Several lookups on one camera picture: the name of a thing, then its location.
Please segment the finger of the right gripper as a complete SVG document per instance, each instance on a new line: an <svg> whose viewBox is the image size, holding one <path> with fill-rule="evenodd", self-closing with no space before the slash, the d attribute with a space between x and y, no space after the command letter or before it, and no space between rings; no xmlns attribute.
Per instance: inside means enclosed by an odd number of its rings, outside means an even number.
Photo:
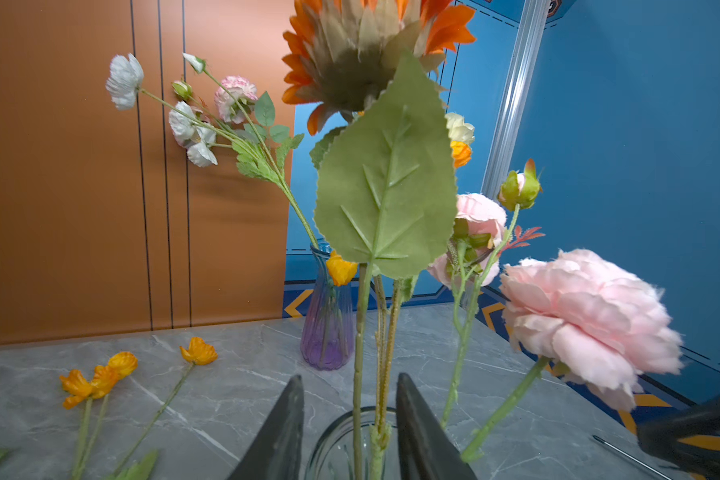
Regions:
<svg viewBox="0 0 720 480"><path fill-rule="evenodd" d="M720 451L683 443L720 432L720 395L703 404L637 426L640 449L689 473L720 479Z"/></svg>

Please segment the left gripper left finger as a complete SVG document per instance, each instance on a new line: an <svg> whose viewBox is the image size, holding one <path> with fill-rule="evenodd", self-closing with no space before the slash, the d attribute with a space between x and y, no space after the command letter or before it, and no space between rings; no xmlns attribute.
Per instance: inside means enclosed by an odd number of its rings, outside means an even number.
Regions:
<svg viewBox="0 0 720 480"><path fill-rule="evenodd" d="M299 478L304 428L304 387L294 375L286 384L228 480Z"/></svg>

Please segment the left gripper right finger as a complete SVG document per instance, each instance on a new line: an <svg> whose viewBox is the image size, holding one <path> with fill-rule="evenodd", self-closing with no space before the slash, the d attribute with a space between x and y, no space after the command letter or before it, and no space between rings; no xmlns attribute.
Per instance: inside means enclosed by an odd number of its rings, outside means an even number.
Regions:
<svg viewBox="0 0 720 480"><path fill-rule="evenodd" d="M398 461L403 480L476 480L407 373L396 387Z"/></svg>

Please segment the clear grey glass vase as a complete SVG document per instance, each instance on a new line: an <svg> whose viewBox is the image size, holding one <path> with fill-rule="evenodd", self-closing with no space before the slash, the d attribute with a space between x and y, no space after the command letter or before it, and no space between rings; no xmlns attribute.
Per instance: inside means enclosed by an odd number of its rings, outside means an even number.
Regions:
<svg viewBox="0 0 720 480"><path fill-rule="evenodd" d="M371 473L371 431L374 429L376 411L374 406L361 408L361 434L363 465L361 474L355 474L352 411L335 419L323 432L307 462L304 478L323 479L372 479ZM388 407L385 424L390 427L388 446L381 460L383 480L400 480L398 459L396 410Z"/></svg>

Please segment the purple blue glass vase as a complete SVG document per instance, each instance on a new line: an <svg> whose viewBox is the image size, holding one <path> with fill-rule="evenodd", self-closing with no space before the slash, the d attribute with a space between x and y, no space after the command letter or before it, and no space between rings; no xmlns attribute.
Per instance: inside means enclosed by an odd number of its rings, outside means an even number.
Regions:
<svg viewBox="0 0 720 480"><path fill-rule="evenodd" d="M354 354L351 282L357 276L358 265L344 260L324 239L311 251L318 269L302 330L301 354L317 370L337 370Z"/></svg>

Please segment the pink rose bundle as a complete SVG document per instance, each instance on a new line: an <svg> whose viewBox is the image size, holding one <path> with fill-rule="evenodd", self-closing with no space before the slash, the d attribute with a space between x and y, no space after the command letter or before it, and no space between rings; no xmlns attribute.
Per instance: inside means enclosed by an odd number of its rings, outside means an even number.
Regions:
<svg viewBox="0 0 720 480"><path fill-rule="evenodd" d="M476 431L463 450L465 462L478 459L492 430L518 405L543 370L585 386L608 407L630 412L645 373L677 375L681 335L671 329L662 290L591 250L561 251L551 261L523 259L502 266L502 254L516 232L523 209L542 187L533 161L512 171L496 199L462 194L447 252L429 272L454 297L452 321L458 335L456 363L441 422L446 424L458 389L472 322L482 287L499 279L506 298L502 312L510 343L536 356L521 383Z"/></svg>

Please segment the orange poppy flower stem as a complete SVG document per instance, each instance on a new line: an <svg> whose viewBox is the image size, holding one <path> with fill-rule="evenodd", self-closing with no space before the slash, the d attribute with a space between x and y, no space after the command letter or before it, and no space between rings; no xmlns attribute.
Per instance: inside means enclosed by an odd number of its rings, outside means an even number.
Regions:
<svg viewBox="0 0 720 480"><path fill-rule="evenodd" d="M393 282L392 302L388 303L382 277L370 276L365 267L348 262L333 252L327 262L327 270L336 287L348 285L356 277L360 279L355 333L356 352L353 375L352 456L350 466L356 479L380 479L384 472L386 450L392 439L392 426L387 420L387 412L398 320L403 304L410 300L412 296L418 277L413 276L395 280ZM378 310L375 334L377 353L376 403L371 408L372 421L368 426L364 426L361 407L363 334L371 291L376 294Z"/></svg>

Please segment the orange gerbera with leaf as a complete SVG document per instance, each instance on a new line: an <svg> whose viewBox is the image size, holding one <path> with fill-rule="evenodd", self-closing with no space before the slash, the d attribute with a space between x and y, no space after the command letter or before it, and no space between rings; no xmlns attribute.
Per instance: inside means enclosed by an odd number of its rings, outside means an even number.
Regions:
<svg viewBox="0 0 720 480"><path fill-rule="evenodd" d="M474 10L456 1L298 1L285 39L283 99L313 106L315 224L344 260L393 282L445 254L457 185L434 74L474 37ZM361 407L376 403L377 300L363 334Z"/></svg>

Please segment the small white blossom spray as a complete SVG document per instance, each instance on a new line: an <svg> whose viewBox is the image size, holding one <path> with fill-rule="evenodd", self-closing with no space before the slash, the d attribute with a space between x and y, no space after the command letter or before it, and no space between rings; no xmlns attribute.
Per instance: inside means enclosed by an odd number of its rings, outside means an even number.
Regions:
<svg viewBox="0 0 720 480"><path fill-rule="evenodd" d="M248 79L241 76L218 79L208 71L205 60L188 53L183 58L192 71L216 85L215 111L183 80L172 83L177 98L174 104L147 91L143 86L142 65L131 53L116 55L109 64L105 88L115 108L119 111L133 109L142 96L167 108L173 138L185 150L187 160L197 167L216 166L217 149L234 152L240 174L280 189L304 227L310 244L317 247L317 237L299 207L285 173L286 159L300 146L303 136L293 135L287 126L276 122L275 107L269 94L260 94Z"/></svg>

